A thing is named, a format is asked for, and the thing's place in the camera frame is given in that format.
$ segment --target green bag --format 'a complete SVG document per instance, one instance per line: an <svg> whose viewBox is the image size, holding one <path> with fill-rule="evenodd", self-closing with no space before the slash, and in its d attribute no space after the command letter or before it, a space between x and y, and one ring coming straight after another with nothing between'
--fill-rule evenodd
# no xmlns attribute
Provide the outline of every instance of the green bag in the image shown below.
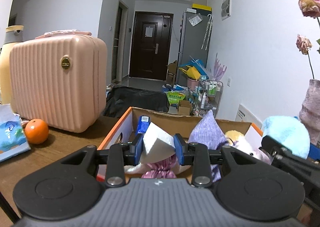
<svg viewBox="0 0 320 227"><path fill-rule="evenodd" d="M167 91L167 97L171 105L171 104L179 104L179 101L184 100L186 95L178 91Z"/></svg>

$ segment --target metal screw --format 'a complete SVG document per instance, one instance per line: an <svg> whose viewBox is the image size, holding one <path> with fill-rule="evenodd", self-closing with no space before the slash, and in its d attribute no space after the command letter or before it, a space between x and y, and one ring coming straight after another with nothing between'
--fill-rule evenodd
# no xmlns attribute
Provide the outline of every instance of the metal screw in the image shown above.
<svg viewBox="0 0 320 227"><path fill-rule="evenodd" d="M195 182L199 185L209 184L210 178L207 176L198 176L196 177Z"/></svg>
<svg viewBox="0 0 320 227"><path fill-rule="evenodd" d="M108 178L107 183L111 185L120 185L123 182L123 180L118 176L113 176Z"/></svg>
<svg viewBox="0 0 320 227"><path fill-rule="evenodd" d="M276 155L276 159L281 160L283 158L282 155Z"/></svg>

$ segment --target light blue plush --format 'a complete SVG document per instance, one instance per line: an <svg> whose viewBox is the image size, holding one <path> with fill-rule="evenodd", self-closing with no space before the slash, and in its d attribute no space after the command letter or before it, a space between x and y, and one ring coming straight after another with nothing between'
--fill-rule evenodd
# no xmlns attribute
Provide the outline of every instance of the light blue plush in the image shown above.
<svg viewBox="0 0 320 227"><path fill-rule="evenodd" d="M296 118L272 116L262 124L263 137L270 136L301 158L307 158L310 137L306 127Z"/></svg>

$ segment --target white triangular block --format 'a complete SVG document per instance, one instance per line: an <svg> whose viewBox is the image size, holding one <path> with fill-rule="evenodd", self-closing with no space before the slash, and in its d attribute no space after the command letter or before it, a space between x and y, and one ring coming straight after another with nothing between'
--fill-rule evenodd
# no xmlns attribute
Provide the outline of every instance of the white triangular block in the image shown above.
<svg viewBox="0 0 320 227"><path fill-rule="evenodd" d="M143 137L143 151L140 161L156 163L175 154L173 137L151 123Z"/></svg>

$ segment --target yellow thermos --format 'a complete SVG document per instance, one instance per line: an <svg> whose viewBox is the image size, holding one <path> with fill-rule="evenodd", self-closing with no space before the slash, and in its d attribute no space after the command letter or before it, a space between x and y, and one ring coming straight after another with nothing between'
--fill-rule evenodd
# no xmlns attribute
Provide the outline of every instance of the yellow thermos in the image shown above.
<svg viewBox="0 0 320 227"><path fill-rule="evenodd" d="M1 103L11 103L10 51L15 44L22 42L22 25L13 25L5 29L4 44L0 53L0 92Z"/></svg>

